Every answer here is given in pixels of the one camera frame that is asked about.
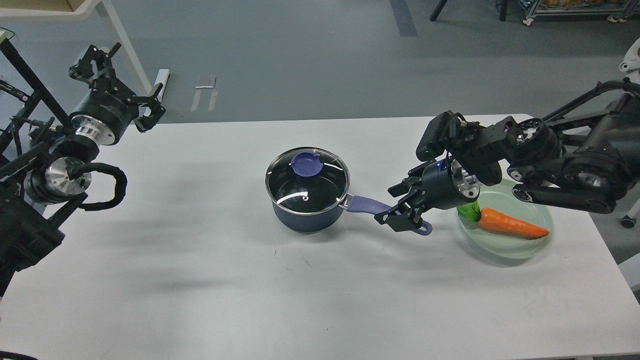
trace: green plate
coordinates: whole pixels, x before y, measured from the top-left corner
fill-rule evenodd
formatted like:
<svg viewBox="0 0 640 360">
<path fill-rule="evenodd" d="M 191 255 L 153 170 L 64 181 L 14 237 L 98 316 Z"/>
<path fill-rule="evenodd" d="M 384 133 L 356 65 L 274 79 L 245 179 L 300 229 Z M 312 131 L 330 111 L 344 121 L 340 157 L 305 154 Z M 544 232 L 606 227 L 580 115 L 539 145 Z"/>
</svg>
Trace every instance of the green plate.
<svg viewBox="0 0 640 360">
<path fill-rule="evenodd" d="M 511 194 L 514 185 L 512 181 L 502 180 L 495 186 L 482 186 L 478 197 L 480 208 L 493 208 L 511 217 L 544 227 L 549 230 L 548 235 L 528 240 L 481 229 L 476 223 L 464 218 L 460 220 L 462 229 L 469 238 L 487 251 L 508 259 L 528 259 L 538 255 L 549 245 L 554 234 L 554 222 L 546 206 L 516 199 Z"/>
</svg>

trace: glass lid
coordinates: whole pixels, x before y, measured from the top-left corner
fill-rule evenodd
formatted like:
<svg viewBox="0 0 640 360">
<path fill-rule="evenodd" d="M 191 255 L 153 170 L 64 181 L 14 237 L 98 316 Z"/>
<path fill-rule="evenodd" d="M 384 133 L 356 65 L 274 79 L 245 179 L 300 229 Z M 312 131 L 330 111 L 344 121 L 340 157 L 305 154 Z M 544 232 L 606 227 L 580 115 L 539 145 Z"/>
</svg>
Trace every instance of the glass lid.
<svg viewBox="0 0 640 360">
<path fill-rule="evenodd" d="M 311 215 L 337 206 L 347 194 L 349 171 L 336 155 L 298 147 L 279 155 L 267 169 L 271 200 L 290 213 Z"/>
</svg>

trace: orange carrot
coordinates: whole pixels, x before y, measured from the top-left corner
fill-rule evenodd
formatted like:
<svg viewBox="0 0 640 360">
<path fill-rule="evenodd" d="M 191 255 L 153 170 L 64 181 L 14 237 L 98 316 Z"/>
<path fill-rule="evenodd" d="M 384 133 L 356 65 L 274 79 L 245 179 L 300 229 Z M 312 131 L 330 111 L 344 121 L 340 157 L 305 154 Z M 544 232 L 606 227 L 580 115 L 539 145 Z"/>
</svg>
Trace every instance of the orange carrot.
<svg viewBox="0 0 640 360">
<path fill-rule="evenodd" d="M 480 220 L 478 220 L 477 224 L 484 229 L 517 234 L 528 238 L 541 238 L 549 233 L 548 230 L 540 226 L 510 217 L 492 208 L 482 208 Z"/>
</svg>

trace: caster wheel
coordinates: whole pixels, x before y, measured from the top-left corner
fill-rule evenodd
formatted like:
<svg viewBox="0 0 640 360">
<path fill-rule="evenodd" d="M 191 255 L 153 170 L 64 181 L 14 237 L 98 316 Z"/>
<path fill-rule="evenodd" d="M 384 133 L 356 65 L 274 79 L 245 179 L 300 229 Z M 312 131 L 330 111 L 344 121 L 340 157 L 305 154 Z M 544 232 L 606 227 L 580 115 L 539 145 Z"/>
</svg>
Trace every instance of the caster wheel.
<svg viewBox="0 0 640 360">
<path fill-rule="evenodd" d="M 636 225 L 636 220 L 625 215 L 625 217 L 620 220 L 620 223 L 622 224 L 622 226 L 630 229 Z"/>
</svg>

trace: pot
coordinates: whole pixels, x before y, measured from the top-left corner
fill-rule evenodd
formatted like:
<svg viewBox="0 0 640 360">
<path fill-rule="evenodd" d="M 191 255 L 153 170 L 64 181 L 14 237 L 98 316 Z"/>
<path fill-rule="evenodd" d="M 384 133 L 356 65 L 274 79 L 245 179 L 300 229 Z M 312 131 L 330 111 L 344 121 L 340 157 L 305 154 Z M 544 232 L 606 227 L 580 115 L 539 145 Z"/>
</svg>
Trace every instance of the pot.
<svg viewBox="0 0 640 360">
<path fill-rule="evenodd" d="M 332 225 L 343 210 L 378 214 L 391 207 L 348 193 L 349 170 L 337 155 L 317 147 L 298 147 L 278 155 L 267 168 L 264 184 L 280 221 L 299 233 L 316 233 Z M 428 235 L 424 221 L 415 233 Z"/>
</svg>

